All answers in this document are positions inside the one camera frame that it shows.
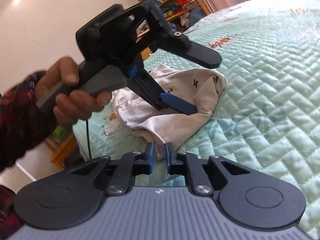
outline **bed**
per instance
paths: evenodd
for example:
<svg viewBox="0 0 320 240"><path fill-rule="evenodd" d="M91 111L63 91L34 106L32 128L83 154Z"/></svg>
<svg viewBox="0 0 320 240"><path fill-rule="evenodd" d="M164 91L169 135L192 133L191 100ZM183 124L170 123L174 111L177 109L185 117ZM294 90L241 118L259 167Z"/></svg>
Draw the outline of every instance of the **bed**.
<svg viewBox="0 0 320 240"><path fill-rule="evenodd" d="M211 14L188 29L188 37L216 46L218 71L228 81L213 116L179 151L199 158L219 155L297 186L307 208L300 227L320 238L320 0L251 0ZM158 50L145 61L177 70L197 64ZM121 126L106 136L112 105L89 121L92 156L120 158L146 142ZM87 155L84 122L74 133ZM137 185L179 186L183 177L166 174L157 161Z"/></svg>

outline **black cable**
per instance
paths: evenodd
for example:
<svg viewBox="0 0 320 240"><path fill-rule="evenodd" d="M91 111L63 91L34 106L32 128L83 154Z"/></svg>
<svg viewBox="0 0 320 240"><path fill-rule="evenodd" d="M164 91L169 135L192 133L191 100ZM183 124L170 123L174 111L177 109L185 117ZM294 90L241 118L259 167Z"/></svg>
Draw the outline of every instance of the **black cable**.
<svg viewBox="0 0 320 240"><path fill-rule="evenodd" d="M85 120L85 124L87 126L87 143L88 143L88 150L89 150L89 159L91 160L92 156L91 156L90 138L89 138L89 121Z"/></svg>

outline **finger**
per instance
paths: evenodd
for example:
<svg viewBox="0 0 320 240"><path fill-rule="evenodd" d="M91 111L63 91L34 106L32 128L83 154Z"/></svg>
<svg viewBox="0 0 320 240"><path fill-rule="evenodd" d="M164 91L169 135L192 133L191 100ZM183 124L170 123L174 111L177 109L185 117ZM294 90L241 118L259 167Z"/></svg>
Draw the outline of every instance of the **finger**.
<svg viewBox="0 0 320 240"><path fill-rule="evenodd" d="M97 105L105 106L110 103L111 99L112 99L112 93L102 92L97 96Z"/></svg>
<svg viewBox="0 0 320 240"><path fill-rule="evenodd" d="M63 113L58 106L53 108L54 115L63 124L75 124L78 120Z"/></svg>
<svg viewBox="0 0 320 240"><path fill-rule="evenodd" d="M50 67L46 75L41 79L41 83L47 90L50 90L60 80L66 85L76 85L79 82L79 69L77 64L70 57L59 59Z"/></svg>
<svg viewBox="0 0 320 240"><path fill-rule="evenodd" d="M99 106L95 98L81 90L72 91L69 97L76 107L85 112L100 112L104 108L104 105Z"/></svg>
<svg viewBox="0 0 320 240"><path fill-rule="evenodd" d="M85 112L77 108L67 95L59 94L56 97L56 103L59 109L66 115L81 120L87 120L91 117L91 112Z"/></svg>

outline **white wall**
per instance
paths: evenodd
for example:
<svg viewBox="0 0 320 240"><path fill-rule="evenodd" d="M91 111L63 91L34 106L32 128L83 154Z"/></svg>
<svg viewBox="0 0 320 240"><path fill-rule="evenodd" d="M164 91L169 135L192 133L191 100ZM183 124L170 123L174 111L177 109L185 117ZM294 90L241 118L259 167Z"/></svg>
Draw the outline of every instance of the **white wall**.
<svg viewBox="0 0 320 240"><path fill-rule="evenodd" d="M34 179L42 179L61 171L52 162L52 151L45 145L39 144L36 148L26 152L25 156L17 160L17 165Z"/></svg>
<svg viewBox="0 0 320 240"><path fill-rule="evenodd" d="M46 69L59 57L83 57L76 31L115 3L137 0L0 0L0 93L26 75Z"/></svg>

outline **ribbed surface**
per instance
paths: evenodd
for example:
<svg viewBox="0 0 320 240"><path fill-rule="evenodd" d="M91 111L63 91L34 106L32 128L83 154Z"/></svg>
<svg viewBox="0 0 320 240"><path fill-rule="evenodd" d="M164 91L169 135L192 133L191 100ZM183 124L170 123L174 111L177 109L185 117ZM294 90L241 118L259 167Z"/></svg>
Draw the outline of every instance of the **ribbed surface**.
<svg viewBox="0 0 320 240"><path fill-rule="evenodd" d="M255 232L222 216L209 198L185 187L134 187L109 198L89 221L60 231L24 226L10 240L309 240L298 228Z"/></svg>

